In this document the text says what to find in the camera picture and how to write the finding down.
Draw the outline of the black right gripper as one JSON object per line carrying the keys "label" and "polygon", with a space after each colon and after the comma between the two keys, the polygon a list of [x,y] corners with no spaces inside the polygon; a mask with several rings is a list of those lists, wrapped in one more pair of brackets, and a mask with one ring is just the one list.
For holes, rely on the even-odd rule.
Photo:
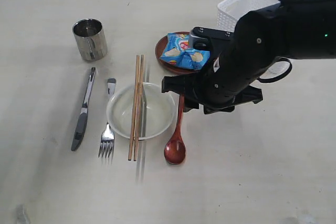
{"label": "black right gripper", "polygon": [[196,73],[164,77],[161,90],[182,95],[184,113],[199,109],[200,105],[204,114],[231,113],[236,105],[263,100],[262,90],[250,86],[263,73],[261,57],[234,49],[230,53],[221,52]]}

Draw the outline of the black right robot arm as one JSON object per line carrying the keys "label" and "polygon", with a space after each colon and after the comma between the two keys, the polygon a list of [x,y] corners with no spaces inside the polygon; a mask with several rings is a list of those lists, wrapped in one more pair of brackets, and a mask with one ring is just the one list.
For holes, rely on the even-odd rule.
{"label": "black right robot arm", "polygon": [[335,58],[335,0],[281,0],[241,17],[233,32],[195,27],[191,45],[210,57],[196,73],[164,77],[162,91],[205,114],[262,101],[251,84],[285,59]]}

